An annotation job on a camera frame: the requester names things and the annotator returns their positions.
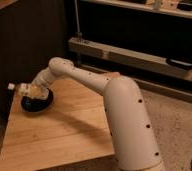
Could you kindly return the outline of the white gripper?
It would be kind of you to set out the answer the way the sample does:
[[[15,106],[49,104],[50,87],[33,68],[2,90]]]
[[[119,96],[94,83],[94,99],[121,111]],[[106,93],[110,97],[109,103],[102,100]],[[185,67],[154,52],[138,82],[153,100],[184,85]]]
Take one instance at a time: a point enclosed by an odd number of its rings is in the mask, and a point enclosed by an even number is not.
[[[49,90],[39,85],[36,81],[31,82],[30,86],[30,97],[32,99],[47,99],[49,95]]]

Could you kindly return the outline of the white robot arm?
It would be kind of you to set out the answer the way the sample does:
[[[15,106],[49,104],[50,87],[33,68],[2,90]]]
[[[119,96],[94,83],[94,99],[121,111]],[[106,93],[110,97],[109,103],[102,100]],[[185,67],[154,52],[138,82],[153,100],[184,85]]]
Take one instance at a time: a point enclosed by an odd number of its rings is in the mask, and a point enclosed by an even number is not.
[[[112,143],[121,171],[166,171],[163,158],[137,83],[126,76],[108,77],[52,58],[32,83],[50,86],[65,75],[103,97]]]

